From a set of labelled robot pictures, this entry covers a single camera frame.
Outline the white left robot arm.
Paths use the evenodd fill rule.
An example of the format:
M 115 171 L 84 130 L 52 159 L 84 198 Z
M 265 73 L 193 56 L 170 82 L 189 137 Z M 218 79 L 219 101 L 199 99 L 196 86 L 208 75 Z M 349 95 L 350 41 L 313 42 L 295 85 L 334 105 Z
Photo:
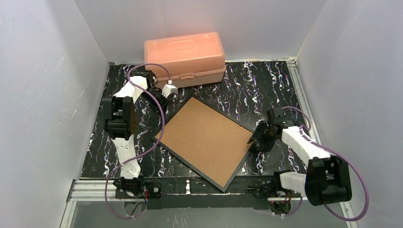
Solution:
M 178 88 L 169 80 L 162 88 L 156 86 L 156 76 L 150 70 L 134 72 L 128 82 L 112 96 L 102 99 L 104 131 L 117 150 L 120 177 L 137 179 L 141 174 L 135 151 L 134 138 L 138 126 L 135 113 L 136 101 L 146 98 L 150 106 L 165 117 L 166 106 Z

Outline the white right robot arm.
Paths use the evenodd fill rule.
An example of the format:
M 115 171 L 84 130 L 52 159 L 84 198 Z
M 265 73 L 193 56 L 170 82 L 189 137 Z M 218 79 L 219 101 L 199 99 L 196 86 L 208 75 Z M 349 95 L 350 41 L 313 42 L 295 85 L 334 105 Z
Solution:
M 267 110 L 248 140 L 250 152 L 271 151 L 276 141 L 288 145 L 307 166 L 306 174 L 292 170 L 276 171 L 271 180 L 251 188 L 256 197 L 274 196 L 278 192 L 295 192 L 307 197 L 313 206 L 349 201 L 352 198 L 349 167 L 339 156 L 314 145 L 314 141 L 283 112 Z

